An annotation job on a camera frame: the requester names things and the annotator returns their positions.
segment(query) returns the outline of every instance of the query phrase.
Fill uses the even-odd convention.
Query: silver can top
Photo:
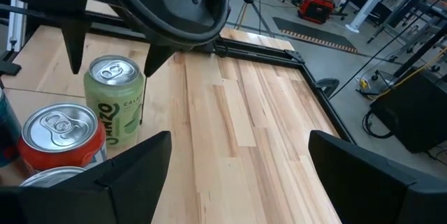
[[[101,84],[120,86],[136,80],[140,69],[128,57],[108,55],[95,59],[90,64],[89,73]]]
[[[47,188],[63,182],[66,179],[70,179],[84,171],[85,169],[81,167],[56,167],[29,177],[20,186]]]
[[[89,108],[59,103],[34,112],[23,125],[22,137],[35,150],[55,153],[82,146],[97,128],[98,119]]]

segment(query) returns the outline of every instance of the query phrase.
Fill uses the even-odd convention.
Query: concrete floor
[[[344,28],[346,23],[351,22],[353,17],[353,9],[348,6],[346,12],[349,14],[344,21],[339,17],[333,17],[325,24],[315,24],[305,20],[301,20],[296,13],[296,8],[291,7],[286,3],[278,0],[261,0],[261,7],[255,0],[256,10],[250,5],[247,8],[247,14],[242,22],[243,31],[252,33],[259,33],[259,16],[258,11],[261,10],[261,17],[265,21],[265,26],[261,21],[261,34],[264,36],[274,36],[283,40],[288,40],[305,59],[308,69],[316,79],[324,77],[333,77],[340,80],[340,83],[345,83],[354,73],[356,73],[371,57],[360,56],[356,54],[349,54],[338,50],[333,50],[327,47],[321,47],[310,43],[304,43],[298,40],[291,40],[290,38],[281,36],[281,32],[273,22],[273,17],[280,17],[285,20],[304,24],[309,27],[314,27],[320,30],[328,31],[346,37],[358,49],[359,53],[372,56],[376,54],[380,48],[388,43],[392,37],[387,33],[381,33],[370,44],[367,44],[368,38],[375,32],[376,28],[369,23],[364,22],[360,28],[360,33],[352,33]],[[237,17],[241,11],[243,0],[230,0],[232,12],[228,18],[227,27],[234,27],[237,24]],[[384,51],[382,51],[378,58],[386,58],[390,53],[399,49],[401,43],[395,41],[391,43]],[[417,66],[423,65],[426,61],[433,58],[439,49],[430,50],[422,61],[416,63]],[[362,75],[370,68],[374,70],[384,70],[388,73],[396,71],[400,65],[405,62],[411,55],[407,54],[401,56],[397,60],[397,64],[392,64],[387,61],[372,60],[367,67],[359,74]],[[440,73],[447,72],[447,65],[443,64]],[[330,102],[335,108],[336,112],[351,132],[360,147],[381,154],[389,159],[395,160],[401,164],[407,165],[414,169],[432,174],[436,177],[447,179],[447,166],[440,162],[431,159],[427,154],[412,154],[405,149],[399,140],[395,137],[390,137],[385,140],[371,137],[362,129],[362,118],[369,110],[370,100],[362,97],[355,90],[358,88],[357,82],[352,80],[345,89],[343,89]],[[388,129],[378,120],[372,119],[372,129],[377,133],[386,133]],[[438,148],[433,148],[433,153],[438,151]]]

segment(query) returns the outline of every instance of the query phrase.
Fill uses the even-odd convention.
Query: beverage can
[[[5,93],[0,89],[0,167],[8,165],[20,156],[17,150],[20,130],[20,123]]]
[[[0,185],[17,185],[29,175],[17,149],[20,131],[13,108],[0,89]]]
[[[90,64],[84,75],[85,99],[103,122],[109,147],[136,141],[143,88],[138,65],[127,57],[108,55]]]
[[[23,181],[20,186],[48,188],[84,171],[85,169],[81,167],[56,167],[29,177],[26,181]]]
[[[44,107],[25,122],[18,144],[35,171],[91,168],[107,159],[105,129],[89,108],[74,103]]]

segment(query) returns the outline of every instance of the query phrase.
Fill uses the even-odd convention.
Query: wooden table
[[[222,36],[292,49],[241,31]],[[148,47],[88,34],[80,73],[104,54],[142,68]],[[22,70],[2,80],[22,124],[40,107],[85,103],[59,29],[40,27],[14,62]],[[173,138],[153,223],[339,223],[307,150],[310,130],[337,133],[297,70],[178,52],[148,79],[144,106],[138,141],[161,130]]]

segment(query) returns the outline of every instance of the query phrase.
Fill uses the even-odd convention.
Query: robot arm
[[[58,17],[73,73],[79,72],[87,0],[21,0]],[[152,75],[176,50],[190,50],[214,40],[225,25],[228,0],[97,0],[111,5],[125,23],[151,43],[145,74]]]

